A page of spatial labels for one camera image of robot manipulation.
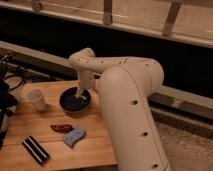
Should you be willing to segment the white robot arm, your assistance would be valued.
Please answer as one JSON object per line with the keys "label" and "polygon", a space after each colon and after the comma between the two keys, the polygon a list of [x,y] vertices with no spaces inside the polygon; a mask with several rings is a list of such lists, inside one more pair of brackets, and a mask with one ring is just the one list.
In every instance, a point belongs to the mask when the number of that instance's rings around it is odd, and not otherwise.
{"label": "white robot arm", "polygon": [[162,66],[142,57],[97,57],[84,48],[69,57],[79,92],[96,86],[119,171],[171,171],[148,104],[164,79]]}

